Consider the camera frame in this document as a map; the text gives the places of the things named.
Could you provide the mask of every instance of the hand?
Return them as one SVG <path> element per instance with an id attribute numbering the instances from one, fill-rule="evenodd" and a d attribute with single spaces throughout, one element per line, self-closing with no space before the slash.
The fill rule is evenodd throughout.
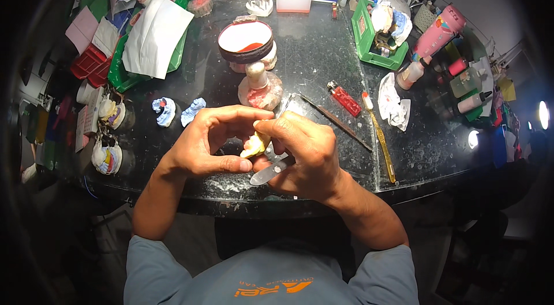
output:
<path id="1" fill-rule="evenodd" d="M 187 177 L 214 173 L 248 173 L 252 163 L 239 156 L 212 156 L 227 139 L 243 142 L 254 134 L 253 122 L 273 118 L 273 112 L 240 105 L 201 109 L 163 157 L 170 169 Z"/>
<path id="2" fill-rule="evenodd" d="M 326 205 L 340 197 L 346 177 L 338 165 L 336 136 L 331 127 L 286 111 L 278 119 L 256 121 L 254 128 L 273 138 L 275 153 L 282 154 L 286 149 L 296 159 L 296 164 L 268 182 L 271 187 Z M 271 164 L 267 156 L 259 156 L 254 160 L 254 171 Z"/>

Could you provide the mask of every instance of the red lighter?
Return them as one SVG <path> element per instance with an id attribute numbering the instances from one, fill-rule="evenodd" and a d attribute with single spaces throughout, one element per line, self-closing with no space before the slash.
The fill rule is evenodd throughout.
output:
<path id="1" fill-rule="evenodd" d="M 350 114 L 354 115 L 354 117 L 360 114 L 362 107 L 360 107 L 358 102 L 354 101 L 354 98 L 352 98 L 348 92 L 345 91 L 345 89 L 340 87 L 336 81 L 329 81 L 327 83 L 327 88 L 331 91 L 331 95 L 335 97 L 335 99 L 341 103 L 342 106 L 350 112 Z"/>

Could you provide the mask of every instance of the wax knife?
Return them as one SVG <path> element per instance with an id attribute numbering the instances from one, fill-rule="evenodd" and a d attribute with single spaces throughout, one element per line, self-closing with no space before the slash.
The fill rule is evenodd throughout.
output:
<path id="1" fill-rule="evenodd" d="M 283 159 L 281 159 L 278 162 L 275 162 L 271 164 L 269 167 L 264 168 L 254 174 L 250 178 L 250 184 L 259 186 L 267 183 L 269 180 L 276 177 L 280 172 L 285 170 L 288 166 L 293 165 L 296 163 L 296 160 L 293 156 L 287 156 Z"/>

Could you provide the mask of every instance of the pink bottle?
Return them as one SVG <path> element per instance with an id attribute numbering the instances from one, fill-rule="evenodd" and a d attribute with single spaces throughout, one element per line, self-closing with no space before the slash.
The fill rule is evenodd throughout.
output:
<path id="1" fill-rule="evenodd" d="M 412 61 L 433 56 L 465 26 L 465 18 L 454 6 L 447 6 L 417 40 L 413 48 Z"/>

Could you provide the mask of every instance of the black countertop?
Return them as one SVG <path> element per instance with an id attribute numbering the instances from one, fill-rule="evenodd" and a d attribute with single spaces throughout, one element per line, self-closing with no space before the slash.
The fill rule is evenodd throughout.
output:
<path id="1" fill-rule="evenodd" d="M 211 15 L 195 18 L 189 25 L 182 65 L 168 73 L 165 80 L 153 79 L 125 92 L 126 106 L 134 112 L 135 123 L 114 132 L 121 148 L 128 152 L 130 169 L 116 175 L 102 175 L 89 165 L 84 174 L 89 188 L 134 202 L 146 186 L 149 176 L 183 127 L 179 116 L 197 97 L 207 107 L 239 104 L 237 87 L 244 74 L 233 72 L 218 51 L 217 37 L 238 15 L 245 15 L 245 0 L 214 0 Z M 293 92 L 302 93 L 321 104 L 347 123 L 374 152 L 338 129 L 300 98 L 292 100 L 288 110 L 311 120 L 328 124 L 337 135 L 340 165 L 364 188 L 378 193 L 389 203 L 425 196 L 437 191 L 437 180 L 460 174 L 471 168 L 474 150 L 467 144 L 470 128 L 460 122 L 439 120 L 429 107 L 426 82 L 419 80 L 410 91 L 397 89 L 401 98 L 409 98 L 411 116 L 406 132 L 380 119 L 377 109 L 381 79 L 389 73 L 383 67 L 361 62 L 356 55 L 350 17 L 343 12 L 331 19 L 331 6 L 312 3 L 309 14 L 273 12 L 261 18 L 273 29 L 277 44 L 277 63 L 273 73 L 283 82 L 284 98 L 275 109 L 279 115 Z M 329 95 L 326 84 L 336 80 L 361 103 L 368 91 L 383 129 L 397 181 L 388 180 L 381 147 L 378 145 L 369 114 L 362 110 L 354 118 Z M 152 100 L 172 98 L 178 114 L 169 128 L 156 124 Z M 218 152 L 239 155 L 242 143 L 232 139 Z M 273 151 L 270 159 L 278 159 Z M 291 218 L 328 214 L 329 209 L 310 200 L 294 199 L 272 191 L 268 186 L 252 186 L 250 174 L 222 174 L 187 182 L 180 211 L 227 217 Z"/>

